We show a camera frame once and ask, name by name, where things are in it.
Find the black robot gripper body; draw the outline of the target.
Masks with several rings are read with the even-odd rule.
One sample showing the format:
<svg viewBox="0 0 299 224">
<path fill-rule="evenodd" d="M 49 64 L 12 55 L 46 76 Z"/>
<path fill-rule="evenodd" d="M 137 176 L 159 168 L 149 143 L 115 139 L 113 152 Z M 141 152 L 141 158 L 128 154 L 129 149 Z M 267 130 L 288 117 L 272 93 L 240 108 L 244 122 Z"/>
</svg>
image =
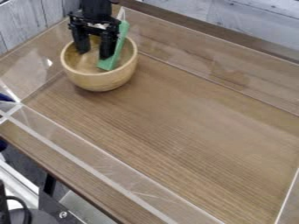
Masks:
<svg viewBox="0 0 299 224">
<path fill-rule="evenodd" d="M 69 30 L 73 36 L 100 36 L 107 32 L 119 35 L 120 21 L 112 17 L 112 5 L 120 0 L 80 0 L 80 7 L 69 16 Z"/>
</svg>

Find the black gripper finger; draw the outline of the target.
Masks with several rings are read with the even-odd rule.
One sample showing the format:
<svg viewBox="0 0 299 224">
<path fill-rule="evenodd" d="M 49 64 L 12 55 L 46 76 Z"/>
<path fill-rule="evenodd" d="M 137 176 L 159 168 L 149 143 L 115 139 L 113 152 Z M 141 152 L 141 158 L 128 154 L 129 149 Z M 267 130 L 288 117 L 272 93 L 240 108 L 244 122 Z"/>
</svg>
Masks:
<svg viewBox="0 0 299 224">
<path fill-rule="evenodd" d="M 112 31 L 103 31 L 100 34 L 101 42 L 99 47 L 99 57 L 104 60 L 109 58 L 116 49 L 117 35 Z"/>
<path fill-rule="evenodd" d="M 83 25 L 70 24 L 73 43 L 80 54 L 89 51 L 89 34 Z"/>
</svg>

